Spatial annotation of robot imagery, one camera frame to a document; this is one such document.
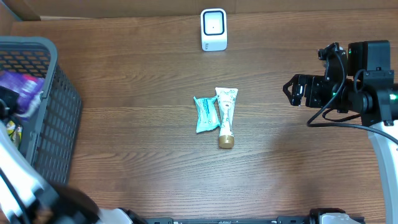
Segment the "white tube gold cap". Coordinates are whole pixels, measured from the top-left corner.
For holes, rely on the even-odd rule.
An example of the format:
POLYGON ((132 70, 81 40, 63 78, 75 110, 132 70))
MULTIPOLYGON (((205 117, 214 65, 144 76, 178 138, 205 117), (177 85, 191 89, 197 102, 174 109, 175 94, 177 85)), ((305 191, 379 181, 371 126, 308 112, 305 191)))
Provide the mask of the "white tube gold cap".
POLYGON ((237 88, 215 88, 219 112, 220 112, 220 134, 218 138, 219 147, 232 149, 234 146, 233 116, 238 95, 237 88))

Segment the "teal wipes packet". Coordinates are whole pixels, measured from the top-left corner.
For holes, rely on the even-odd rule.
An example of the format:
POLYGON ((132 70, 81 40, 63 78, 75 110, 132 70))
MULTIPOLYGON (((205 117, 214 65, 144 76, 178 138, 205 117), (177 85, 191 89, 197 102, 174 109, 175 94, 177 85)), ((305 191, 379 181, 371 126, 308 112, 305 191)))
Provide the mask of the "teal wipes packet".
POLYGON ((219 127, 220 119, 215 108, 217 97, 196 98, 194 96, 193 100, 198 113, 196 133, 212 131, 219 127))

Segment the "purple pad package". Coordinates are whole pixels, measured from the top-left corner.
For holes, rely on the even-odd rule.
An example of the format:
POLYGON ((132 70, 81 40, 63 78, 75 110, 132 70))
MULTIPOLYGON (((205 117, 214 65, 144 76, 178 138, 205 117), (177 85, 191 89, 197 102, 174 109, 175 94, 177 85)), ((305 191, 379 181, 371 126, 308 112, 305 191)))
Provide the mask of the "purple pad package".
POLYGON ((1 72, 1 86, 19 94, 16 115, 24 120, 30 119, 38 110, 44 83, 44 78, 21 73, 1 72))

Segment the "green yellow snack packet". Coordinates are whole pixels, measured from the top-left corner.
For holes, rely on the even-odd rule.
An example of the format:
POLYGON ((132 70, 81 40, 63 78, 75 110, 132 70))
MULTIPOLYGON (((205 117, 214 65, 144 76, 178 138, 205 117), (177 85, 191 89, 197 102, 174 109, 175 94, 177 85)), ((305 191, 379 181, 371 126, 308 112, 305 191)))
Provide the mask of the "green yellow snack packet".
POLYGON ((19 148, 22 141, 22 126, 20 124, 16 124, 13 121, 9 121, 6 124, 7 134, 9 135, 13 144, 19 148))

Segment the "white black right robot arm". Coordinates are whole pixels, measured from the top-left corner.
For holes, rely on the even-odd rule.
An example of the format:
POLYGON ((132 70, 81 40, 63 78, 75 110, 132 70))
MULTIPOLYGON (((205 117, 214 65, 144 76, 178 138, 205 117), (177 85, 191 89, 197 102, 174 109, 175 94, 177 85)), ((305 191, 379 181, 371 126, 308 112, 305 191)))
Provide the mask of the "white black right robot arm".
POLYGON ((334 42, 318 50, 325 74, 296 74, 283 87, 292 106, 316 108, 307 126, 365 130, 376 154, 386 222, 397 223, 397 83, 387 40, 334 42))

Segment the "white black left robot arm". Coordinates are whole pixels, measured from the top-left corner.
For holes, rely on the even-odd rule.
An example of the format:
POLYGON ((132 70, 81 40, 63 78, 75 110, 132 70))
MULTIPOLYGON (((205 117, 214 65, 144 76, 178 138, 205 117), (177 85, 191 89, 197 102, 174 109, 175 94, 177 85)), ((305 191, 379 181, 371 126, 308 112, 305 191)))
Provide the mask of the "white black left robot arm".
POLYGON ((41 209, 47 223, 132 223, 121 209, 100 209, 87 195, 50 184, 24 158, 7 133, 18 94, 1 88, 1 210, 10 223, 34 223, 41 209))

